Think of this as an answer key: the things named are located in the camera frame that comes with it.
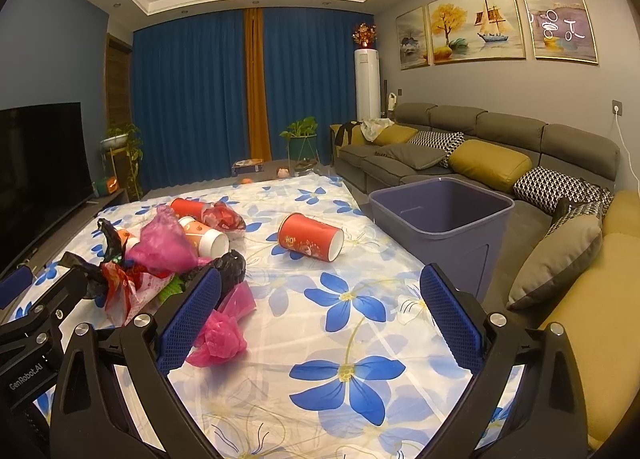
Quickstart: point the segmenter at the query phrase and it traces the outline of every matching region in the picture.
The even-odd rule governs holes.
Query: tv stand
[[[57,227],[53,228],[48,235],[31,250],[30,256],[21,264],[28,265],[34,277],[37,277],[44,267],[53,261],[56,256],[71,242],[88,222],[97,216],[105,208],[129,202],[127,191],[124,188],[116,190],[106,197],[91,198],[67,217],[60,220]],[[7,318],[14,312],[14,309],[21,301],[22,295],[16,298],[8,308],[0,309],[0,324],[8,322]]]

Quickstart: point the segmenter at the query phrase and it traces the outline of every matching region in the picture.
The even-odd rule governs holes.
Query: blue curtain
[[[264,84],[273,159],[287,157],[279,134],[305,116],[318,121],[318,152],[331,159],[329,125],[356,118],[351,35],[373,16],[318,8],[265,8]]]
[[[131,102],[145,190],[229,176],[248,155],[242,11],[137,31]]]

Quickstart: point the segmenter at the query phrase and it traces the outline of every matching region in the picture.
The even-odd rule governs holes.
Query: orange curtain panel
[[[244,60],[246,65],[246,110],[252,158],[271,161],[267,99],[264,93],[262,57],[262,9],[244,11]]]

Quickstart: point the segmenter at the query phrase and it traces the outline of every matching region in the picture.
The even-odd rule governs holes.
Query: metal screw
[[[492,313],[489,322],[497,327],[502,327],[507,324],[507,318],[502,313]]]
[[[556,336],[562,336],[564,334],[564,327],[562,327],[562,324],[558,324],[558,322],[551,322],[549,325],[549,331]]]
[[[78,336],[83,336],[89,332],[89,324],[82,322],[82,324],[76,326],[75,331]]]
[[[133,324],[136,327],[145,327],[145,325],[149,325],[149,322],[151,322],[151,317],[146,313],[139,314],[133,319]]]

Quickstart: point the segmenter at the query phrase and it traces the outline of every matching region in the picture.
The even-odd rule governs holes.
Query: power cord
[[[620,130],[620,123],[618,122],[618,114],[616,114],[616,126],[618,128],[618,134],[620,135],[620,141],[622,141],[622,146],[625,148],[626,156],[629,159],[629,168],[631,169],[631,174],[633,174],[634,178],[636,178],[636,181],[638,181],[638,199],[640,200],[640,179],[638,179],[638,176],[636,176],[636,173],[634,172],[634,167],[631,165],[631,153],[629,152],[629,149],[626,148],[625,138],[622,137],[622,130]]]

